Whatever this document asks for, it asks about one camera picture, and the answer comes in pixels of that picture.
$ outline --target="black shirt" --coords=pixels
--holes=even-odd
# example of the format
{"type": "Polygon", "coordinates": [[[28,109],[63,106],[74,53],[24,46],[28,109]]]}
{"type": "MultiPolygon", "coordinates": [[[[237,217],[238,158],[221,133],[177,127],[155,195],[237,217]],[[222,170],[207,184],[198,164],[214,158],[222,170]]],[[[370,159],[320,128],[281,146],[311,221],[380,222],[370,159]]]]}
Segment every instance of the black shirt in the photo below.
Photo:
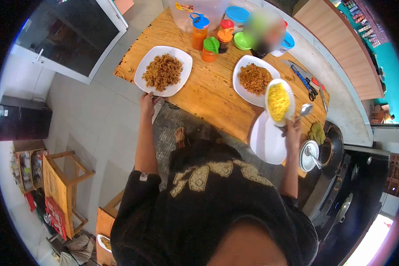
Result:
{"type": "Polygon", "coordinates": [[[265,226],[289,265],[313,262],[317,234],[294,199],[227,145],[201,141],[180,150],[161,192],[158,175],[130,174],[111,231],[118,265],[206,265],[241,218],[265,226]]]}

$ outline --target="yellow egg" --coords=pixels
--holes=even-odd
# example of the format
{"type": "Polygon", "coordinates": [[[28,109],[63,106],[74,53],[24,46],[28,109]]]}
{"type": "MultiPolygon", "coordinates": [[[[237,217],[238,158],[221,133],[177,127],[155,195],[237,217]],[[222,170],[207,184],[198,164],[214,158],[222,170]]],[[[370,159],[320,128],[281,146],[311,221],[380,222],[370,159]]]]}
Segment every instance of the yellow egg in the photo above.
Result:
{"type": "Polygon", "coordinates": [[[276,122],[281,121],[290,106],[288,94],[282,83],[269,88],[268,93],[269,113],[276,122]]]}

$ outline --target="green bottle cap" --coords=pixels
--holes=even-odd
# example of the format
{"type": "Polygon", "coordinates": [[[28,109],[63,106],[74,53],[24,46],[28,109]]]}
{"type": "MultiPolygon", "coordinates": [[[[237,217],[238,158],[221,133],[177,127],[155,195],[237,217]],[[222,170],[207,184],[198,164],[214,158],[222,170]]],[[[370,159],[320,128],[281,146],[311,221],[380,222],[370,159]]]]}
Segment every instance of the green bottle cap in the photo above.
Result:
{"type": "Polygon", "coordinates": [[[215,54],[219,53],[220,43],[214,37],[209,37],[204,40],[204,49],[208,51],[212,51],[215,54]]]}

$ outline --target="door handle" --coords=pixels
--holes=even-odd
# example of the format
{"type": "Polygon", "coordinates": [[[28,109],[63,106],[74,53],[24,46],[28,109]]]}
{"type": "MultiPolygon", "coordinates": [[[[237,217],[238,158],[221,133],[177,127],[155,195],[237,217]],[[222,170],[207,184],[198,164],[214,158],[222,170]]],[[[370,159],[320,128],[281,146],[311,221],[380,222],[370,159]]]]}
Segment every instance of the door handle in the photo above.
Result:
{"type": "Polygon", "coordinates": [[[42,53],[43,53],[43,48],[40,50],[39,55],[38,55],[37,58],[36,58],[36,61],[37,61],[37,62],[38,62],[38,60],[40,60],[40,56],[41,56],[42,53]]]}

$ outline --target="black cabinet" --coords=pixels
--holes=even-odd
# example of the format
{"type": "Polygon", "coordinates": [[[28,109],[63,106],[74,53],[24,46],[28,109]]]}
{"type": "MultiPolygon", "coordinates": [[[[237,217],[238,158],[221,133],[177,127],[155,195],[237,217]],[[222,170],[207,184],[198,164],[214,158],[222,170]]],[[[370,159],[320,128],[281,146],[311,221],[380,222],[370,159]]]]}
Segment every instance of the black cabinet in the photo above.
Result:
{"type": "Polygon", "coordinates": [[[46,103],[3,96],[0,141],[42,140],[49,135],[52,110],[46,103]]]}

